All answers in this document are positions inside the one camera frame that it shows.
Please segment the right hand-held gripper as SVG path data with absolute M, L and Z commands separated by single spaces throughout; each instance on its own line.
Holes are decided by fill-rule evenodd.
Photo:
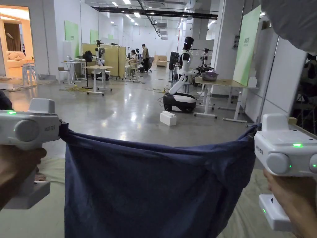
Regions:
M 272 175 L 317 176 L 317 140 L 299 129 L 291 129 L 286 115 L 265 114 L 262 128 L 254 136 L 255 155 Z M 259 206 L 275 231 L 294 231 L 275 196 L 261 194 Z

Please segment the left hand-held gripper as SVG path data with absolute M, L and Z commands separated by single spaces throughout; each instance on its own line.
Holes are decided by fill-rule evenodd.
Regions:
M 28 111 L 2 110 L 0 123 L 1 145 L 32 150 L 59 140 L 63 121 L 55 113 L 53 100 L 33 98 Z M 30 209 L 50 194 L 50 182 L 37 181 L 35 176 L 34 170 L 4 209 Z

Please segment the person's right hand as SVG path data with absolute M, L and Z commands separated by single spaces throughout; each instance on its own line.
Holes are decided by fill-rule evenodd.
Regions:
M 263 174 L 268 189 L 303 238 L 317 237 L 316 181 L 310 177 L 281 177 Z

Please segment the person's left hand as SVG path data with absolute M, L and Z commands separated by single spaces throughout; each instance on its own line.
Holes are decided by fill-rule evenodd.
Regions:
M 46 155 L 44 148 L 22 150 L 15 146 L 0 146 L 0 209 L 18 193 Z

